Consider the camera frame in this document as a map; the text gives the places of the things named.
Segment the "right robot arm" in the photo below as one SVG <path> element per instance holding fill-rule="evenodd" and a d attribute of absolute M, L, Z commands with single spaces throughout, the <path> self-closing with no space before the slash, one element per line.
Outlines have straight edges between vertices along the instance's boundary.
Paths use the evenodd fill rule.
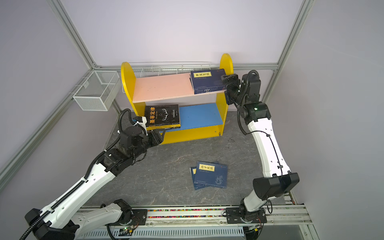
<path fill-rule="evenodd" d="M 221 77 L 226 85 L 225 97 L 228 105 L 237 109 L 237 121 L 241 132 L 255 140 L 263 167 L 263 177 L 253 180 L 253 190 L 241 200 L 237 213 L 226 212 L 243 223 L 265 222 L 267 207 L 273 211 L 271 200 L 287 194 L 296 186 L 300 177 L 286 163 L 273 131 L 271 113 L 267 104 L 260 100 L 261 80 L 256 70 L 239 78 L 237 74 Z"/>

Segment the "white mesh box basket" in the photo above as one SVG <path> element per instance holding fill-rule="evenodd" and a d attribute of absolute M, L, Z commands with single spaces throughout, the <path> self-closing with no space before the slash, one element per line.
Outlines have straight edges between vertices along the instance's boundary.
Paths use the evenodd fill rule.
<path fill-rule="evenodd" d="M 121 88 L 117 71 L 92 71 L 74 93 L 83 111 L 107 112 Z"/>

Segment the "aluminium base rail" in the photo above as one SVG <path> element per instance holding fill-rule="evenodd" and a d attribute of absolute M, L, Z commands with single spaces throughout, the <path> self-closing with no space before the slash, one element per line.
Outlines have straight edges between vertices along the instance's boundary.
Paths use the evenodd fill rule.
<path fill-rule="evenodd" d="M 98 227 L 112 225 L 135 229 L 138 227 L 218 227 L 242 226 L 251 227 L 262 225 L 310 225 L 312 220 L 303 205 L 277 205 L 272 210 L 263 207 L 258 213 L 242 217 L 239 207 L 159 207 L 133 208 L 124 220 L 116 205 L 104 208 L 81 209 L 71 221 L 83 227 L 84 232 Z"/>

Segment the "navy book large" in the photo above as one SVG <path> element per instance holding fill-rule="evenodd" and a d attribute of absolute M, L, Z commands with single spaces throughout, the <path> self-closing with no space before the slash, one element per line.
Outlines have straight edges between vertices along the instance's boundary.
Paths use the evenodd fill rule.
<path fill-rule="evenodd" d="M 222 76 L 226 74 L 224 69 L 191 71 L 190 81 L 194 91 L 202 90 L 225 90 L 226 85 L 222 81 Z"/>

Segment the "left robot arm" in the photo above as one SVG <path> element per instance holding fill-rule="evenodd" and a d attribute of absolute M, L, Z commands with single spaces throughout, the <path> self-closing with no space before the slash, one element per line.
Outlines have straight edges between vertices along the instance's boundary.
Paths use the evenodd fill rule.
<path fill-rule="evenodd" d="M 29 227 L 21 239 L 33 233 L 38 240 L 75 240 L 104 225 L 130 224 L 135 216 L 122 199 L 85 215 L 77 212 L 104 185 L 139 162 L 139 156 L 145 157 L 149 148 L 162 144 L 165 134 L 164 129 L 147 132 L 140 125 L 120 129 L 119 137 L 91 162 L 76 184 L 51 204 L 25 215 Z"/>

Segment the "yellow bookshelf pink blue shelves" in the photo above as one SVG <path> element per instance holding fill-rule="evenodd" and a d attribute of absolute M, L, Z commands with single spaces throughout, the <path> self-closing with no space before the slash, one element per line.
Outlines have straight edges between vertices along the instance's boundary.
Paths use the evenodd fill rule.
<path fill-rule="evenodd" d="M 132 66 L 121 65 L 124 91 L 136 115 L 143 117 L 148 102 L 193 97 L 188 73 L 136 78 Z M 223 91 L 214 93 L 215 103 L 181 107 L 181 127 L 167 131 L 164 144 L 186 142 L 222 136 L 228 112 Z"/>

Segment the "yellow cartoon boy book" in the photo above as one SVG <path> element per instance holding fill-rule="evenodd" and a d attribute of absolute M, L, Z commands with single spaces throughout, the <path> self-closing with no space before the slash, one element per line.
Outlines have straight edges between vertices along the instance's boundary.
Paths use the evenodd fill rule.
<path fill-rule="evenodd" d="M 173 129 L 179 129 L 181 127 L 181 124 L 167 124 L 167 125 L 146 125 L 147 130 L 173 130 Z"/>

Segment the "black yellow title book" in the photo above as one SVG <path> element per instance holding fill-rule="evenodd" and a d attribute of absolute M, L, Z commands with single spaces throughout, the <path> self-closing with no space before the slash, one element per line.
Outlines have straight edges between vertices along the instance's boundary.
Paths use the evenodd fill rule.
<path fill-rule="evenodd" d="M 146 125 L 181 124 L 179 105 L 146 106 Z"/>

